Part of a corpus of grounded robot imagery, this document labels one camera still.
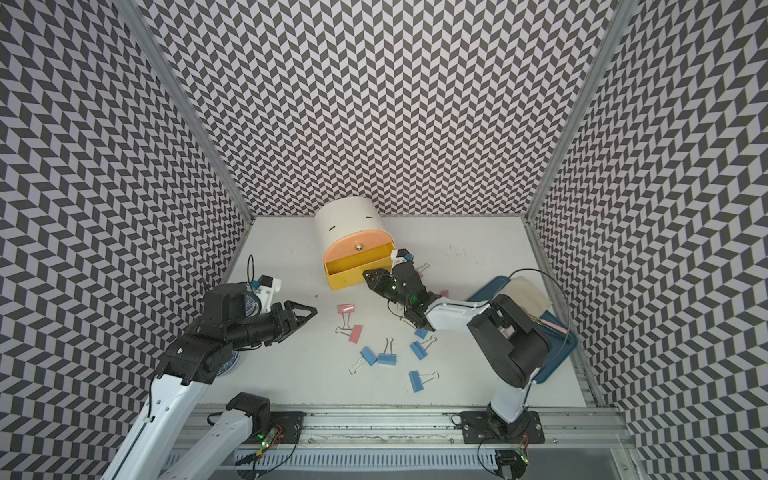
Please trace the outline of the yellow drawer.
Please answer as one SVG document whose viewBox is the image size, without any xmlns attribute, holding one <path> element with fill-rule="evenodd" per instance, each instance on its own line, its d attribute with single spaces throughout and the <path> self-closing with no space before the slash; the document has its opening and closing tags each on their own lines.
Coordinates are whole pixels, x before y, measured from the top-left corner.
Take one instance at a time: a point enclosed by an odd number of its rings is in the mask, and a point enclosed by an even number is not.
<svg viewBox="0 0 768 480">
<path fill-rule="evenodd" d="M 341 243 L 329 248 L 323 257 L 326 279 L 331 290 L 341 290 L 364 281 L 363 273 L 367 270 L 391 268 L 391 252 L 395 249 L 392 242 L 375 247 Z"/>
</svg>

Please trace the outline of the orange top drawer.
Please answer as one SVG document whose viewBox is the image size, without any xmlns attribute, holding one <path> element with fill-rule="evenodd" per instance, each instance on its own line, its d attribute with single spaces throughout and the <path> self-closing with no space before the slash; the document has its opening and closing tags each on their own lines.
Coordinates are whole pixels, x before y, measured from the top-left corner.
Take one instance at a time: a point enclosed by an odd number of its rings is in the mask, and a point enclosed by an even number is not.
<svg viewBox="0 0 768 480">
<path fill-rule="evenodd" d="M 393 243 L 392 236 L 384 230 L 370 229 L 355 232 L 331 242 L 324 253 L 323 261 L 330 263 L 356 253 Z"/>
</svg>

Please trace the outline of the white round drawer cabinet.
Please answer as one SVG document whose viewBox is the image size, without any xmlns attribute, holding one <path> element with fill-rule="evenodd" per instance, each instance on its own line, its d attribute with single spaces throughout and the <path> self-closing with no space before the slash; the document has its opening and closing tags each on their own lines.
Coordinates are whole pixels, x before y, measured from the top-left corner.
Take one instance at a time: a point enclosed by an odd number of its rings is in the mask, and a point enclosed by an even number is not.
<svg viewBox="0 0 768 480">
<path fill-rule="evenodd" d="M 385 230 L 373 202 L 365 197 L 346 197 L 321 207 L 314 215 L 315 229 L 324 250 L 349 235 Z"/>
</svg>

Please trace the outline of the blue binder clip low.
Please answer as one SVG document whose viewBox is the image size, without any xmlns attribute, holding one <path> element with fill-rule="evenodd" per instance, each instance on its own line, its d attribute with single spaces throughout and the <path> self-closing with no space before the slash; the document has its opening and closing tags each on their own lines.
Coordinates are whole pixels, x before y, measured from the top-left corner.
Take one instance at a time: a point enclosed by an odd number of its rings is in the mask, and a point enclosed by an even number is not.
<svg viewBox="0 0 768 480">
<path fill-rule="evenodd" d="M 377 363 L 384 366 L 395 366 L 397 355 L 394 353 L 394 342 L 392 337 L 387 337 L 383 351 L 377 357 Z"/>
</svg>

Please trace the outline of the blue binder clip bottom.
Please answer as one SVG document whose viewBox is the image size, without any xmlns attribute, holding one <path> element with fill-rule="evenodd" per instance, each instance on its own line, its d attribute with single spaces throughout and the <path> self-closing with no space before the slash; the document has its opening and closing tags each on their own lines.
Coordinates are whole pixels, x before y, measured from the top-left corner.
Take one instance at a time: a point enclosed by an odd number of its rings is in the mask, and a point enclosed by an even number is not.
<svg viewBox="0 0 768 480">
<path fill-rule="evenodd" d="M 440 375 L 438 372 L 421 373 L 419 371 L 410 371 L 408 373 L 408 379 L 414 393 L 423 391 L 426 383 L 439 378 Z"/>
</svg>

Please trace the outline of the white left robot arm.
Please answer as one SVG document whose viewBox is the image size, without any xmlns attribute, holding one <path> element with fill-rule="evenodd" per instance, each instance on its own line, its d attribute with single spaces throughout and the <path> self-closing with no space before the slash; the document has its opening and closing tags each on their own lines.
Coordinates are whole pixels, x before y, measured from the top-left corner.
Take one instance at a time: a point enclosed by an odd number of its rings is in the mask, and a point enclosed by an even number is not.
<svg viewBox="0 0 768 480">
<path fill-rule="evenodd" d="M 188 417 L 234 352 L 279 344 L 316 316 L 313 306 L 273 302 L 278 290 L 272 279 L 256 289 L 240 282 L 205 293 L 201 315 L 160 356 L 147 400 L 105 478 L 207 479 L 246 440 L 268 443 L 276 436 L 270 400 L 241 392 L 179 461 L 164 467 Z"/>
</svg>

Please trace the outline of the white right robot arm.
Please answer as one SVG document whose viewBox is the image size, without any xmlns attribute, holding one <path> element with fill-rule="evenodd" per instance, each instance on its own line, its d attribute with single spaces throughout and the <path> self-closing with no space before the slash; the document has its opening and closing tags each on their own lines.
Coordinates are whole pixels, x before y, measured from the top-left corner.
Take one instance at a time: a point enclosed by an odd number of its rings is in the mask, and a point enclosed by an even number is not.
<svg viewBox="0 0 768 480">
<path fill-rule="evenodd" d="M 364 271 L 363 278 L 371 291 L 401 306 L 399 316 L 411 326 L 470 335 L 497 377 L 483 428 L 503 442 L 527 436 L 534 425 L 528 394 L 552 344 L 522 307 L 502 293 L 465 302 L 431 292 L 410 254 L 396 258 L 390 268 Z"/>
</svg>

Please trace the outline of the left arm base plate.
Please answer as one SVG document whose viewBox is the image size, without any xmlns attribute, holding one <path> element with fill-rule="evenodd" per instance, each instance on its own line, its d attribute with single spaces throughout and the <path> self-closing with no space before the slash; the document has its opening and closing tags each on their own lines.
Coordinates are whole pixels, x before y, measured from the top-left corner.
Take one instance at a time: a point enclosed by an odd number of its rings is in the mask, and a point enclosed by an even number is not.
<svg viewBox="0 0 768 480">
<path fill-rule="evenodd" d="M 303 432 L 304 419 L 303 411 L 274 412 L 268 424 L 256 433 L 257 444 L 262 448 L 298 444 Z"/>
</svg>

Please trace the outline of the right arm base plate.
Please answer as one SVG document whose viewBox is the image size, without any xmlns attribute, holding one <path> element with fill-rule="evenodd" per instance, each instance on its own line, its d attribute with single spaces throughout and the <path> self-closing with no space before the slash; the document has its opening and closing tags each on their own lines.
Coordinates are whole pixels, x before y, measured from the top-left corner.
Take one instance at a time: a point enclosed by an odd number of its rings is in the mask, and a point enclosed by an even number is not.
<svg viewBox="0 0 768 480">
<path fill-rule="evenodd" d="M 537 412 L 524 410 L 513 422 L 508 423 L 494 412 L 462 411 L 459 425 L 465 444 L 481 443 L 539 445 L 545 443 L 545 435 Z"/>
</svg>

